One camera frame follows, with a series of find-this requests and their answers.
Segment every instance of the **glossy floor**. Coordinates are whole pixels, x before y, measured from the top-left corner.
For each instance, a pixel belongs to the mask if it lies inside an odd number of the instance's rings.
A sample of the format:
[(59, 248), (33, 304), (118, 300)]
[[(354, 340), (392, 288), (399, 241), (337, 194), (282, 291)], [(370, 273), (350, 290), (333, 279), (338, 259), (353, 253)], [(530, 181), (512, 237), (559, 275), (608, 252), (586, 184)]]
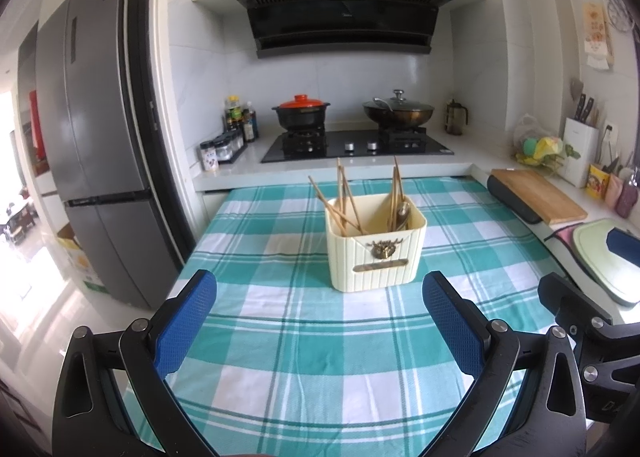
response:
[(120, 330), (151, 315), (87, 289), (39, 219), (18, 246), (0, 238), (0, 379), (18, 398), (17, 410), (39, 427), (27, 429), (40, 445), (50, 451), (56, 386), (73, 330)]

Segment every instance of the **purple bottle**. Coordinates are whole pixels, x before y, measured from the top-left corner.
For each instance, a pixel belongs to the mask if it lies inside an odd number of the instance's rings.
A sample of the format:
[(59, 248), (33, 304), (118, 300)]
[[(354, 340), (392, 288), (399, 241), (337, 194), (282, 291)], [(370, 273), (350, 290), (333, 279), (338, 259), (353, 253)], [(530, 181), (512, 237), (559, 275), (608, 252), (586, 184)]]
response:
[(638, 167), (634, 168), (634, 172), (626, 184), (622, 187), (622, 193), (616, 203), (616, 213), (626, 219), (631, 213), (631, 208), (638, 201)]

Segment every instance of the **refrigerator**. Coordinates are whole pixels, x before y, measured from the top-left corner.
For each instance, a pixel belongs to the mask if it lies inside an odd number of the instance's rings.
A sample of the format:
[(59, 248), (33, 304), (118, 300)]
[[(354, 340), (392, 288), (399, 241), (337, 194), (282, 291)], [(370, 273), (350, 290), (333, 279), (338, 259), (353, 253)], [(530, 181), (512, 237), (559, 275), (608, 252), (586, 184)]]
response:
[(65, 0), (38, 30), (47, 160), (111, 296), (156, 309), (193, 249), (157, 125), (148, 0)]

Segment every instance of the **range hood vent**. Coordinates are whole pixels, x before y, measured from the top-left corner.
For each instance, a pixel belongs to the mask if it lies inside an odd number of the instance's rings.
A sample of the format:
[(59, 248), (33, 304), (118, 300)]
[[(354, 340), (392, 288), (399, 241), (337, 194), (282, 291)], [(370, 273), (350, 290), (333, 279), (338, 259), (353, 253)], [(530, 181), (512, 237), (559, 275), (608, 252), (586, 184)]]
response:
[(259, 58), (292, 52), (429, 53), (438, 9), (450, 0), (238, 0)]

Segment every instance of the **pot handle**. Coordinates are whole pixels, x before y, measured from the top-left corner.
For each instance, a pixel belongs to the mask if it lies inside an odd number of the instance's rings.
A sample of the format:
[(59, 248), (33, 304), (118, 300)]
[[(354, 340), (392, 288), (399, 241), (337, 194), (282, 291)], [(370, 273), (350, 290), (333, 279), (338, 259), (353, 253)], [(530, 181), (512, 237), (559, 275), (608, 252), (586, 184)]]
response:
[(374, 103), (378, 106), (378, 107), (382, 107), (382, 106), (386, 106), (386, 108), (388, 108), (391, 112), (393, 112), (394, 110), (391, 108), (391, 105), (389, 105), (388, 102), (386, 102), (385, 100), (383, 100), (382, 98), (373, 98)]

